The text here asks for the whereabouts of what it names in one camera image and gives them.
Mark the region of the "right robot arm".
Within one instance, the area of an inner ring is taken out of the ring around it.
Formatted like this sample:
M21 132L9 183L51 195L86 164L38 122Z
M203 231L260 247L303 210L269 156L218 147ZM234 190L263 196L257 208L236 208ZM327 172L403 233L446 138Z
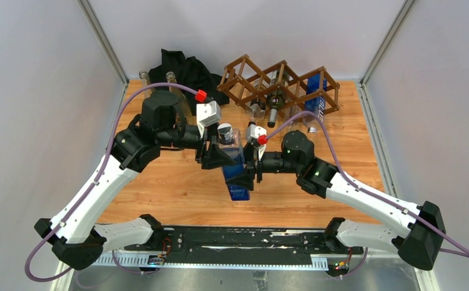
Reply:
M298 130L284 135L279 152L262 152L264 137L260 134L246 144L245 154L255 156L246 160L240 174L227 179L228 185L253 190L265 173L293 173L304 192L343 203L378 221L364 224L333 218L323 237L329 252L368 247L397 254L417 269L433 269L446 233L438 205L408 202L354 179L339 166L316 157L313 141Z

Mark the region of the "clear bottle with dark label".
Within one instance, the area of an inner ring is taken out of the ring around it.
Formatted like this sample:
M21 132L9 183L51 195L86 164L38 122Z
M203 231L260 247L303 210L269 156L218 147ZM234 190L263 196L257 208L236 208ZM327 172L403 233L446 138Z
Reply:
M167 80L168 83L173 83L173 84L177 83L176 75L173 71L167 72L165 74L165 77L166 77L166 80ZM178 104L179 104L179 107L182 110L182 112L183 112L183 114L184 114L184 116L187 120L187 123L188 124L194 124L194 117L192 115L192 112L191 112L191 109L190 109L190 106L188 104L186 96L177 87L170 86L168 89L169 89L169 91L171 91L172 93L174 93L175 95L177 95L179 97Z

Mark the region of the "dark green wine bottle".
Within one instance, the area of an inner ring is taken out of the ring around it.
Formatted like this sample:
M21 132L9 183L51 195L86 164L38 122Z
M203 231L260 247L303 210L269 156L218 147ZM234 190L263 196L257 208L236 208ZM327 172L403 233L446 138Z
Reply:
M274 71L271 76L270 85L274 85L278 83L280 71ZM287 73L283 73L281 84L282 87L288 87L289 75ZM285 104L285 93L282 89L277 89L269 93L267 96L267 105L270 109L270 114L267 122L267 126L269 128L274 128L276 125L276 119L278 116L279 109Z

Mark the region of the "blue bottle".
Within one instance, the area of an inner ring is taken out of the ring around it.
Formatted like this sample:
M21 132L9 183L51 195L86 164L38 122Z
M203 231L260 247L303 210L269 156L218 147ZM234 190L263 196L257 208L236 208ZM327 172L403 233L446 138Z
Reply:
M314 93L320 87L322 87L325 90L327 88L327 80L324 79L322 82L320 82L320 74L314 75L308 79L306 93L307 94ZM317 118L319 118L321 121L324 120L325 106L326 106L325 98L322 97L321 95L313 99L310 99L308 101L305 101L304 103L305 111L315 113ZM318 130L320 129L320 125L318 121L316 120L316 118L310 115L305 115L302 120L303 120L303 125L307 129L307 133L317 133Z
M220 149L235 161L234 165L222 168L230 198L232 201L248 201L250 192L246 188L227 183L228 179L234 178L244 171L245 158L240 130L229 123L222 123L218 126L218 138Z

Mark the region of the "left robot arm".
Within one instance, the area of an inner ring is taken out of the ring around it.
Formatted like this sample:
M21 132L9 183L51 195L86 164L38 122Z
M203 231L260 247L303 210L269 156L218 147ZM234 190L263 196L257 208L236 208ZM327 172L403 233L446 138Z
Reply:
M153 92L143 100L141 112L115 134L88 183L57 215L41 218L35 224L35 230L47 239L58 260L83 270L101 255L126 246L162 250L164 228L153 216L144 214L117 224L99 224L98 218L164 147L193 149L203 169L235 163L219 147L219 104L204 92L196 95L196 101L196 124L189 124L178 95L165 90Z

